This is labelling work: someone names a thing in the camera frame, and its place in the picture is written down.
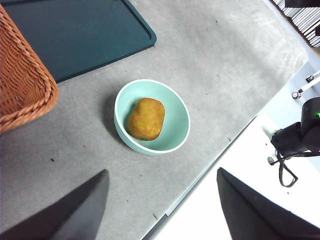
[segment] potato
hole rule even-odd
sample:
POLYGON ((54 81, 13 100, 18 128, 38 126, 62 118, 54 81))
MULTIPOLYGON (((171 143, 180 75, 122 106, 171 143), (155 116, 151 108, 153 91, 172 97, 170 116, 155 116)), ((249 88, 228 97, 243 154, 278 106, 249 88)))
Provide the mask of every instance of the potato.
POLYGON ((156 99, 144 97, 134 106, 128 118, 128 130, 136 139, 151 141, 159 136, 164 118, 164 105, 156 99))

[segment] bowl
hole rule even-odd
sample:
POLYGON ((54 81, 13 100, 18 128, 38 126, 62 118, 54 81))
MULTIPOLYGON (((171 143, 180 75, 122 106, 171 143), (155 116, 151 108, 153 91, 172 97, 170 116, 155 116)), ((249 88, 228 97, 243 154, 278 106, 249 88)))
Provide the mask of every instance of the bowl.
POLYGON ((169 86, 155 80, 129 82, 118 93, 114 104, 114 125, 123 142, 143 154, 166 154, 180 148, 190 132, 190 116, 181 97, 169 86), (141 98, 162 102, 165 115, 160 135, 151 141, 138 140, 128 131, 128 117, 141 98))

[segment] gray table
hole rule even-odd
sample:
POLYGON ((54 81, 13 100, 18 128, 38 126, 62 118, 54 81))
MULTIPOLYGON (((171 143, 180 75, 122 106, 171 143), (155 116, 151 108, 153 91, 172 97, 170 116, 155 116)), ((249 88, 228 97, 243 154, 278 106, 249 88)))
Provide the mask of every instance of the gray table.
POLYGON ((0 136, 2 231, 107 169, 97 240, 141 239, 307 59, 260 0, 132 3, 156 46, 60 83, 50 113, 0 136), (175 152, 143 155, 116 133, 117 92, 142 78, 169 85, 189 109, 191 132, 175 152))

